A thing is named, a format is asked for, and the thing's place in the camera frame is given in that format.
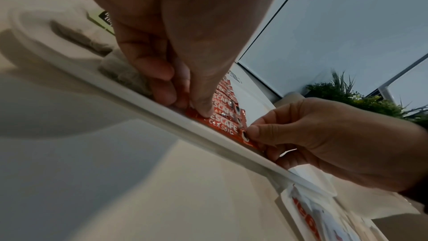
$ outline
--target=tabletop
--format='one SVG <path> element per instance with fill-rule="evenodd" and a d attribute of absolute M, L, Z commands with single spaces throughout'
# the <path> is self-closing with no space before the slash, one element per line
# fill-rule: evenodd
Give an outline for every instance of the tabletop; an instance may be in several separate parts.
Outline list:
<path fill-rule="evenodd" d="M 0 0 L 2 239 L 301 240 L 263 169 L 47 64 L 6 20 L 80 1 Z"/>

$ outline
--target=dark sleeve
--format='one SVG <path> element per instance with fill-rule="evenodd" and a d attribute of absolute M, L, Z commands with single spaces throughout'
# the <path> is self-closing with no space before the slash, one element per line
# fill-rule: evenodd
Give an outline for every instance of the dark sleeve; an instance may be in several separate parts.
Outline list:
<path fill-rule="evenodd" d="M 427 120 L 421 121 L 418 124 L 428 130 Z M 400 194 L 425 205 L 424 212 L 428 214 L 428 176 L 425 176 L 414 187 L 402 191 Z"/>

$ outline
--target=white tray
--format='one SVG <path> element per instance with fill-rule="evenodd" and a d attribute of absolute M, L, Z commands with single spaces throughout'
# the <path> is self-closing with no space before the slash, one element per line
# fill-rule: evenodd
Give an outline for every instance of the white tray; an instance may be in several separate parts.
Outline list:
<path fill-rule="evenodd" d="M 241 146 L 233 140 L 214 133 L 210 128 L 197 123 L 167 107 L 127 89 L 115 81 L 105 77 L 98 71 L 101 56 L 91 52 L 85 47 L 72 43 L 57 35 L 51 28 L 52 18 L 60 11 L 43 9 L 16 8 L 9 12 L 9 21 L 15 37 L 33 53 L 42 57 L 45 61 L 72 74 L 90 84 L 93 84 L 111 94 L 116 95 L 136 106 L 139 106 L 159 117 L 169 120 L 178 126 L 185 128 L 201 137 L 233 151 L 244 158 L 250 159 L 292 182 L 300 184 L 312 191 L 325 196 L 336 196 L 336 190 L 323 174 L 310 174 L 308 181 L 290 171 L 287 171 L 275 163 L 265 159 L 259 154 Z M 251 95 L 244 91 L 242 86 L 232 83 L 238 101 L 249 115 L 249 122 L 270 110 L 269 105 L 263 104 L 258 99 L 251 99 Z"/>

